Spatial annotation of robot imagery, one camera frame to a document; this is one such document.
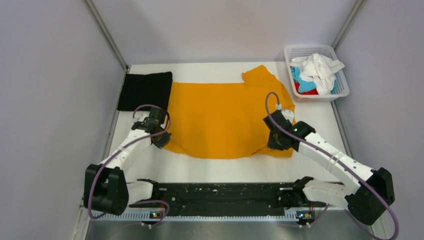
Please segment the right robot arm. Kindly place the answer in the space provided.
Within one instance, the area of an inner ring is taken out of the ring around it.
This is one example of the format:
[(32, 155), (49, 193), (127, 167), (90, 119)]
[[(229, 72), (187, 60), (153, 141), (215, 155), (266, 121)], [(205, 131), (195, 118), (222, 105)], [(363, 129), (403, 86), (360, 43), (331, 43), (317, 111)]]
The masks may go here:
[(339, 151), (309, 124), (292, 123), (294, 113), (282, 109), (263, 121), (269, 129), (267, 146), (273, 150), (294, 150), (309, 157), (337, 178), (330, 183), (305, 176), (294, 182), (293, 200), (299, 206), (321, 202), (347, 210), (354, 219), (371, 226), (395, 201), (392, 174), (375, 170)]

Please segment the orange t-shirt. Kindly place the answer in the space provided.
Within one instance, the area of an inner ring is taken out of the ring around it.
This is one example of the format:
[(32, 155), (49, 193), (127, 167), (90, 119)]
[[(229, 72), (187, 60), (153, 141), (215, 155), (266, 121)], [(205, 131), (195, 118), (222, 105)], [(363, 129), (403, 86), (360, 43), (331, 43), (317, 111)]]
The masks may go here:
[(231, 160), (261, 154), (290, 158), (268, 147), (263, 119), (277, 104), (294, 110), (286, 87), (264, 65), (241, 74), (241, 83), (173, 83), (165, 149), (199, 159)]

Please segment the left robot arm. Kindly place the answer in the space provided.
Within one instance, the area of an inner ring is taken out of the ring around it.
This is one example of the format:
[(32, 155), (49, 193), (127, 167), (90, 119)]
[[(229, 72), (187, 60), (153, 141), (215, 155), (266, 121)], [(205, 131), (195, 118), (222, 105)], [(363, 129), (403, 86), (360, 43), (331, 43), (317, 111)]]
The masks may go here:
[(91, 219), (105, 214), (121, 215), (127, 206), (143, 201), (154, 207), (160, 202), (155, 181), (126, 177), (141, 153), (151, 146), (165, 147), (171, 138), (170, 114), (150, 105), (148, 116), (133, 116), (133, 125), (124, 141), (99, 164), (90, 164), (84, 174), (83, 206)]

